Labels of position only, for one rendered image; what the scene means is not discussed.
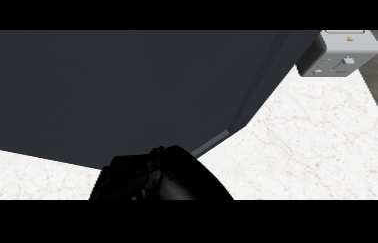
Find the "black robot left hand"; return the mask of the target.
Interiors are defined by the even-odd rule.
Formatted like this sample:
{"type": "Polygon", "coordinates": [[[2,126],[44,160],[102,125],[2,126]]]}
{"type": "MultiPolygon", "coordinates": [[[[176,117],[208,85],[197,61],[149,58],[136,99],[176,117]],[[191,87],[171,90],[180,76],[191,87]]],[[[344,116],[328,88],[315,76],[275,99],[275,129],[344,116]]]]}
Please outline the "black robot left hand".
{"type": "Polygon", "coordinates": [[[229,201],[232,195],[198,159],[174,145],[148,154],[115,156],[89,199],[229,201]]]}

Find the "pale grey toaster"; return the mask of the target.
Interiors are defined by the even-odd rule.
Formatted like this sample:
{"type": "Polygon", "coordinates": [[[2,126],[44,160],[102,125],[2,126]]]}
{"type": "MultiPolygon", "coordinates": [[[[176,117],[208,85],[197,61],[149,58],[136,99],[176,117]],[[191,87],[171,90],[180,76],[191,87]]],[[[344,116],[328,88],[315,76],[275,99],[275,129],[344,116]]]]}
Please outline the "pale grey toaster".
{"type": "Polygon", "coordinates": [[[347,77],[378,54],[369,30],[322,30],[298,62],[301,77],[347,77]]]}

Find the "dark grey cabinet door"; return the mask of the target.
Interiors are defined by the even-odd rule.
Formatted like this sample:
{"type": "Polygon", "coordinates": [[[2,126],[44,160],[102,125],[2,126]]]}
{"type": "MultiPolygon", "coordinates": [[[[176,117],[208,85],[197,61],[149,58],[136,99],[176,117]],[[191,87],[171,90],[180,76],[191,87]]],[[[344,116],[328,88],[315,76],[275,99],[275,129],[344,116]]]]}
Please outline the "dark grey cabinet door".
{"type": "Polygon", "coordinates": [[[315,30],[0,30],[0,150],[99,168],[248,124],[315,30]]]}

